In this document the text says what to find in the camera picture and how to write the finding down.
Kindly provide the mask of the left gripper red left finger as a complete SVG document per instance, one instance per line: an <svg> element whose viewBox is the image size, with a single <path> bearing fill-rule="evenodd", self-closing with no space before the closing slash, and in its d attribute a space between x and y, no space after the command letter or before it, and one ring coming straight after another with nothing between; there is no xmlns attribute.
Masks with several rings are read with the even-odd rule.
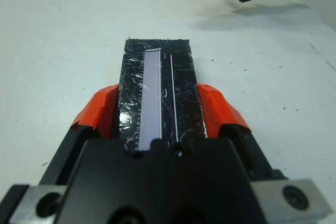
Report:
<svg viewBox="0 0 336 224"><path fill-rule="evenodd" d="M86 140L112 136L118 88L115 84L97 91L77 114L43 174L41 185L67 184Z"/></svg>

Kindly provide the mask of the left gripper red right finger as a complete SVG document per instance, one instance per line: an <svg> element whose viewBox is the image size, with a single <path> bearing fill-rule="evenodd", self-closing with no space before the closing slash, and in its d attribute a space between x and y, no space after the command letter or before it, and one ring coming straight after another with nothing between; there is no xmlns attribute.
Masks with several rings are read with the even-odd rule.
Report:
<svg viewBox="0 0 336 224"><path fill-rule="evenodd" d="M198 93L207 136L230 139L251 180L272 179L273 169L241 114L220 91L207 84L198 84Z"/></svg>

